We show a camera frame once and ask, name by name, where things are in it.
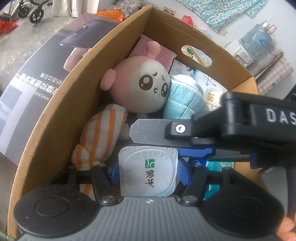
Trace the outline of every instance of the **plush toy head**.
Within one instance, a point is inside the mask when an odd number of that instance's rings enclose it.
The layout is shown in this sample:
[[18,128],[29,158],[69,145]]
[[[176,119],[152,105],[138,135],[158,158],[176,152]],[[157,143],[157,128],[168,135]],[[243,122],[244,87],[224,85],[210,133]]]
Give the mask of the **plush toy head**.
[[110,90],[116,104],[134,113],[153,113],[162,109],[168,98],[170,77],[155,60],[160,45],[150,41],[147,56],[135,56],[108,69],[101,79],[102,90]]

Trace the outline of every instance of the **striped towel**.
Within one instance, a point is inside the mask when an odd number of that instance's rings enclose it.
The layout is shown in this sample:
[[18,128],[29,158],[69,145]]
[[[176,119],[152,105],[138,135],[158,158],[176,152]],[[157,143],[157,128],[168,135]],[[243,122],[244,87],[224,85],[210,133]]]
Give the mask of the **striped towel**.
[[[72,153],[72,164],[79,171],[103,165],[114,149],[126,117],[126,109],[116,104],[107,105],[102,112],[94,115],[82,130],[80,144]],[[80,191],[94,199],[91,186],[81,184]]]

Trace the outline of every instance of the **gray floor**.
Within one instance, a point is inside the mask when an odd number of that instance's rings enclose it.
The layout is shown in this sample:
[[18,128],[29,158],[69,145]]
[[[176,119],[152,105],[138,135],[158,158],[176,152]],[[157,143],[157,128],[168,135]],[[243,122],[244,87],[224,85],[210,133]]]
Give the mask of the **gray floor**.
[[[31,55],[56,32],[71,22],[71,17],[53,17],[52,6],[43,6],[44,17],[32,24],[29,17],[16,19],[18,28],[0,35],[0,89],[7,85]],[[10,192],[17,166],[0,153],[0,229],[5,230]]]

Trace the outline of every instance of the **finger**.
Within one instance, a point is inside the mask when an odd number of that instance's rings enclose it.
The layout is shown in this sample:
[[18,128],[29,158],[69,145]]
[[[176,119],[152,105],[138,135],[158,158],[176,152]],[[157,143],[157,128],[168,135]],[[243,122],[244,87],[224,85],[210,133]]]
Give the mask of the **finger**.
[[284,217],[283,221],[281,222],[281,225],[279,227],[278,233],[286,233],[291,231],[295,227],[295,223],[292,219],[288,217]]
[[282,241],[296,241],[296,234],[293,232],[287,232],[283,234],[278,233],[277,235]]

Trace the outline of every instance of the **floral fabric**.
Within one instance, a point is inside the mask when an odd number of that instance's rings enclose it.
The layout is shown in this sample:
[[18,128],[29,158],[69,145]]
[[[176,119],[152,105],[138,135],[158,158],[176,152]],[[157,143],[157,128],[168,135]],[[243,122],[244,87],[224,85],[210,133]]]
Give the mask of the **floral fabric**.
[[215,31],[219,32],[238,15],[246,12],[250,17],[268,0],[178,0],[198,14]]

